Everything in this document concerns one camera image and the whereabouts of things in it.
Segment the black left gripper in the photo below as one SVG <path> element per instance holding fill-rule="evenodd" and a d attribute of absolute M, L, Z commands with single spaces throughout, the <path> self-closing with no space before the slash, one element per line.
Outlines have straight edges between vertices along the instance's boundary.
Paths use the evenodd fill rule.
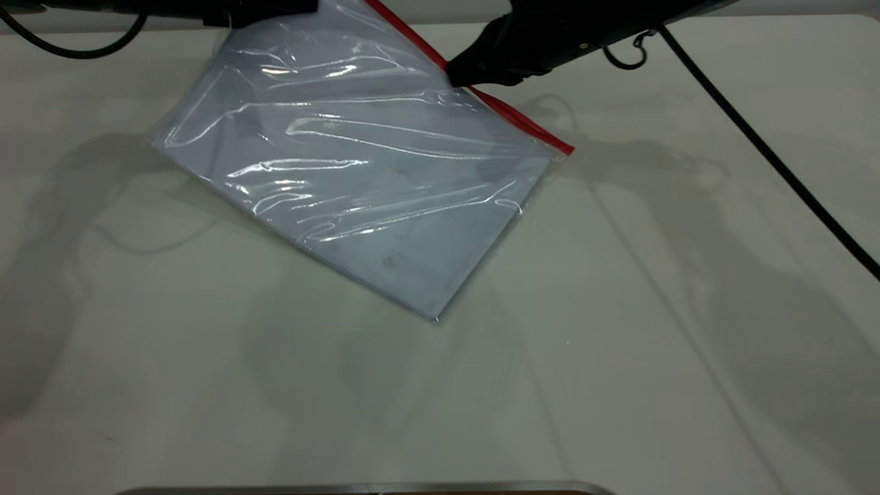
<path fill-rule="evenodd" d="M 200 20 L 204 26 L 244 28 L 275 16 L 317 12 L 320 1 L 148 1 L 151 15 Z"/>

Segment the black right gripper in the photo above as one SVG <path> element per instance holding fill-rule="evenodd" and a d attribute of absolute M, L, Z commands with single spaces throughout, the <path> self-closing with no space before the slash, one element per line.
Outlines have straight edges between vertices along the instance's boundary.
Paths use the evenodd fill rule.
<path fill-rule="evenodd" d="M 647 62 L 642 42 L 662 21 L 652 1 L 512 1 L 508 15 L 489 22 L 470 47 L 446 63 L 449 83 L 515 87 L 544 76 L 586 54 L 602 52 L 622 70 Z M 496 60 L 496 47 L 509 25 L 509 67 Z M 609 46 L 635 36 L 641 60 L 625 63 Z"/>

